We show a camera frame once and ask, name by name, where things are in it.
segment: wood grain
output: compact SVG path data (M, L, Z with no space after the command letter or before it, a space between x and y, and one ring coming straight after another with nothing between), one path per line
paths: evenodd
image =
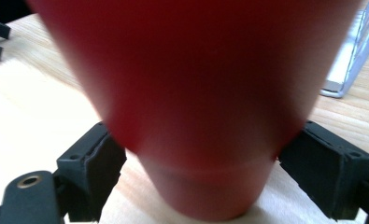
M11 38L0 39L0 200L16 176L56 169L54 160L100 120L37 15L9 26ZM348 95L320 96L309 119L369 152L369 59ZM340 223L363 223L364 218L360 212L356 221ZM205 222L170 208L128 153L102 223ZM276 164L259 201L242 217L221 223L335 222Z

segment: dark background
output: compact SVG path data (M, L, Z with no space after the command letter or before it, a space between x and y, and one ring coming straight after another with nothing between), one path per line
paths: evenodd
M7 23L31 14L24 0L0 0L0 22Z

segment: red cup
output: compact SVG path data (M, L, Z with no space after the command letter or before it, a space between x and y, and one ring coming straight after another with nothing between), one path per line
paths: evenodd
M303 127L359 0L32 0L161 196L240 216Z

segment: wooden table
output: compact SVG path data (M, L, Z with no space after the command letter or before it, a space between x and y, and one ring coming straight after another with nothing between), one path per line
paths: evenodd
M10 180L55 160L100 120L40 22L32 15L9 24L1 40L0 202ZM369 60L344 99L320 96L310 119L369 152ZM360 212L356 221L363 223ZM259 201L224 223L334 223L278 166ZM136 156L128 153L102 223L205 223L172 210L158 195Z

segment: cup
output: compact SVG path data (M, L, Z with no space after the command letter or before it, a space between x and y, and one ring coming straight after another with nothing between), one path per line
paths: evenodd
M259 197L360 1L29 2L165 201L220 221Z

